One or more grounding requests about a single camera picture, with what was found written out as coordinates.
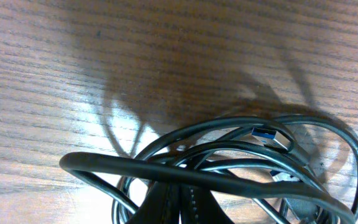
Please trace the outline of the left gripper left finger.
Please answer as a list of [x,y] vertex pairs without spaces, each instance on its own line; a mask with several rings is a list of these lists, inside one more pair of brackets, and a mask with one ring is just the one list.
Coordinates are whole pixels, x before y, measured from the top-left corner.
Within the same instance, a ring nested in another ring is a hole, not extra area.
[[179,216],[180,187],[156,182],[127,224],[179,224]]

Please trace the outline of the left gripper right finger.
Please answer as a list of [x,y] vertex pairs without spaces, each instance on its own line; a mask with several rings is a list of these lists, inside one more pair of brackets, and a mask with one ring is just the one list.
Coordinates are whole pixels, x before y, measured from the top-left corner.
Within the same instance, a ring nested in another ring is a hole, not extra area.
[[223,212],[209,190],[181,185],[182,224],[234,224]]

